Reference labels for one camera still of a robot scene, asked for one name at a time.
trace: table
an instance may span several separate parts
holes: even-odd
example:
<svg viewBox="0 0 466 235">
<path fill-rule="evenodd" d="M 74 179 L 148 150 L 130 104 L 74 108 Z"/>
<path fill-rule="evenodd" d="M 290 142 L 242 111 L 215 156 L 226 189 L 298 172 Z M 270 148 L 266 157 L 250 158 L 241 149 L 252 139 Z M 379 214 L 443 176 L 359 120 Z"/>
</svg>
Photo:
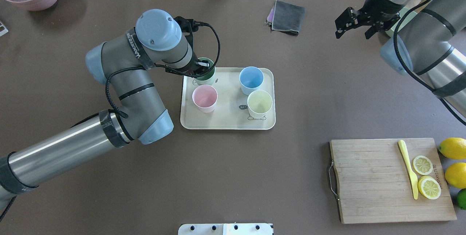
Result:
<svg viewBox="0 0 466 235">
<path fill-rule="evenodd" d="M 0 153 L 21 150 L 109 107 L 86 52 L 161 8 L 210 23 L 219 67 L 275 76 L 276 125 L 267 131 L 188 130 L 179 122 L 182 77 L 150 71 L 175 125 L 134 141 L 17 198 L 1 234 L 176 234 L 182 223 L 268 222 L 275 234 L 462 234 L 457 221 L 343 225 L 328 188 L 332 139 L 464 136 L 439 101 L 380 58 L 384 34 L 335 39 L 334 19 L 364 0 L 282 0 L 305 6 L 299 36 L 264 24 L 275 0 L 59 0 L 28 12 L 0 1 Z M 466 52 L 464 31 L 453 44 Z M 198 56 L 214 57 L 208 28 Z"/>
</svg>

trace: green cup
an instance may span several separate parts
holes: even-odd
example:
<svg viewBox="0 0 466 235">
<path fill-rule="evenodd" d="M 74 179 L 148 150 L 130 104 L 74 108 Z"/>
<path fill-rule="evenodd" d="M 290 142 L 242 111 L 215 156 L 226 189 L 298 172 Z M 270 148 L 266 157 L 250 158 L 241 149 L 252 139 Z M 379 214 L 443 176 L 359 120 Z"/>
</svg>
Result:
<svg viewBox="0 0 466 235">
<path fill-rule="evenodd" d="M 199 60 L 208 60 L 210 62 L 210 67 L 213 65 L 213 61 L 205 58 L 205 57 L 200 57 L 198 58 Z M 215 82 L 215 67 L 208 72 L 206 75 L 203 75 L 201 77 L 196 77 L 194 79 L 198 85 L 212 85 Z"/>
</svg>

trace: cloth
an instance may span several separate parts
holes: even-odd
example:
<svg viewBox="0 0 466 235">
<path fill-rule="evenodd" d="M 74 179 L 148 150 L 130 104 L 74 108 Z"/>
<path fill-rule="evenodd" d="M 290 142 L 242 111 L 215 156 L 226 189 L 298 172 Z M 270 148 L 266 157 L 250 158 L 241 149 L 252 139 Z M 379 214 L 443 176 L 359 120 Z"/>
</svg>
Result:
<svg viewBox="0 0 466 235">
<path fill-rule="evenodd" d="M 274 31 L 282 31 L 297 36 L 301 30 L 305 14 L 306 8 L 302 6 L 275 0 L 275 4 L 267 16 L 266 23 Z"/>
</svg>

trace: cutting board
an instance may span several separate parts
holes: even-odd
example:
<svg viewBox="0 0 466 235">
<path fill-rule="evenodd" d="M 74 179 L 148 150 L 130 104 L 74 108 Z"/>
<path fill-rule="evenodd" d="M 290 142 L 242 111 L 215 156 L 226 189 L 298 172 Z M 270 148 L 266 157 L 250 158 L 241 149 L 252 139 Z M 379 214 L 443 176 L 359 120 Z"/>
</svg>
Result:
<svg viewBox="0 0 466 235">
<path fill-rule="evenodd" d="M 331 141 L 342 223 L 456 220 L 433 138 L 403 140 L 408 147 L 411 163 L 418 155 L 432 161 L 434 170 L 429 175 L 437 180 L 442 190 L 436 200 L 429 200 L 421 193 L 417 200 L 413 199 L 398 140 Z"/>
</svg>

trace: cutting board handle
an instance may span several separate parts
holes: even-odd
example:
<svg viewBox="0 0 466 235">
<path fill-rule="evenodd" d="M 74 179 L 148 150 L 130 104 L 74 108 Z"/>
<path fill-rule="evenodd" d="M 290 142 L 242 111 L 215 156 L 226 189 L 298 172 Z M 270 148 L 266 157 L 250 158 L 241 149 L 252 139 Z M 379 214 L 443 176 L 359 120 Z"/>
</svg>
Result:
<svg viewBox="0 0 466 235">
<path fill-rule="evenodd" d="M 333 192 L 333 195 L 335 195 L 335 198 L 337 201 L 340 200 L 340 197 L 338 196 L 338 194 L 336 193 L 337 191 L 337 187 L 336 187 L 336 180 L 335 180 L 335 189 L 333 189 L 333 186 L 332 186 L 332 181 L 333 181 L 333 178 L 332 178 L 332 175 L 333 177 L 336 179 L 336 173 L 335 173 L 335 169 L 333 168 L 333 166 L 335 165 L 335 163 L 333 162 L 333 160 L 330 162 L 330 165 L 328 166 L 328 181 L 330 183 L 330 190 Z"/>
</svg>

